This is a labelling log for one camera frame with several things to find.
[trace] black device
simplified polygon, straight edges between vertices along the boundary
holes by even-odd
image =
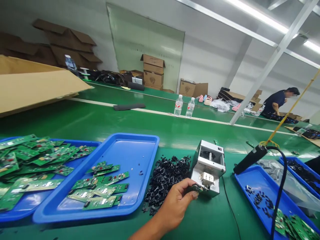
[[[276,200],[276,204],[275,204],[273,215],[272,215],[271,239],[273,240],[274,231],[275,231],[275,222],[276,222],[277,212],[278,212],[278,208],[279,208],[280,198],[281,198],[281,194],[282,194],[282,190],[283,190],[284,181],[286,180],[286,176],[287,176],[288,164],[287,164],[286,156],[277,147],[258,145],[251,152],[249,152],[248,155],[239,164],[237,164],[235,166],[233,171],[235,174],[241,174],[243,171],[245,171],[252,164],[256,163],[261,158],[263,158],[267,154],[268,150],[270,150],[270,149],[274,149],[274,150],[279,151],[282,155],[283,162],[284,162],[283,175],[282,175],[281,182],[279,185],[277,200]]]

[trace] plastic water bottle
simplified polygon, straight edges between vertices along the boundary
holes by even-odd
[[[187,113],[186,113],[187,118],[192,117],[194,106],[195,106],[194,98],[191,98],[191,101],[188,103],[188,108],[187,108]]]
[[[179,98],[176,100],[176,106],[174,108],[174,116],[179,117],[181,114],[182,110],[182,105],[183,105],[183,100],[182,100],[182,95],[179,95]]]
[[[257,117],[260,116],[263,110],[264,110],[264,105],[261,108],[259,108],[259,110],[256,112],[256,116]]]

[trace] metal pole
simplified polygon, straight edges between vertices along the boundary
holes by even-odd
[[[247,96],[242,101],[240,108],[235,113],[233,118],[230,121],[230,125],[234,125],[235,122],[240,117],[241,113],[245,109],[245,107],[250,102],[253,95],[256,93],[258,88],[261,86],[263,81],[267,78],[268,74],[271,72],[273,67],[276,65],[277,61],[283,54],[283,52],[288,47],[289,43],[291,42],[293,36],[298,32],[304,21],[307,19],[309,14],[312,12],[315,5],[317,5],[319,0],[309,0],[306,2],[306,4],[302,7],[301,11],[297,15],[296,19],[293,21],[291,27],[289,28],[289,31],[287,34],[283,37],[282,41],[280,42],[279,46],[275,50],[275,52],[272,54],[271,58],[267,62],[267,65],[262,70],[260,76],[257,78],[256,82],[253,84],[252,88],[249,90]]]

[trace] plastic bag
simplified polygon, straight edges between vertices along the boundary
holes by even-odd
[[[259,164],[270,177],[280,185],[283,174],[283,165],[281,163],[277,160],[261,159],[257,164]],[[301,185],[289,171],[287,171],[283,190],[299,207],[320,212],[320,200]]]
[[[240,103],[238,103],[237,101],[234,101],[234,100],[228,100],[228,101],[226,101],[226,104],[229,104],[230,106],[236,107]]]
[[[227,112],[230,109],[230,105],[226,104],[222,99],[213,100],[211,107],[217,108],[219,112]]]

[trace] worker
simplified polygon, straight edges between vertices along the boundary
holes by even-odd
[[[196,191],[184,195],[187,187],[196,182],[186,178],[170,189],[158,212],[142,228],[135,232],[130,240],[158,240],[181,223],[184,213],[192,200],[198,198]]]
[[[288,98],[300,95],[299,90],[296,87],[288,88],[287,90],[280,90],[270,97],[268,97],[264,103],[264,114],[276,114],[280,116],[279,108],[285,104]]]

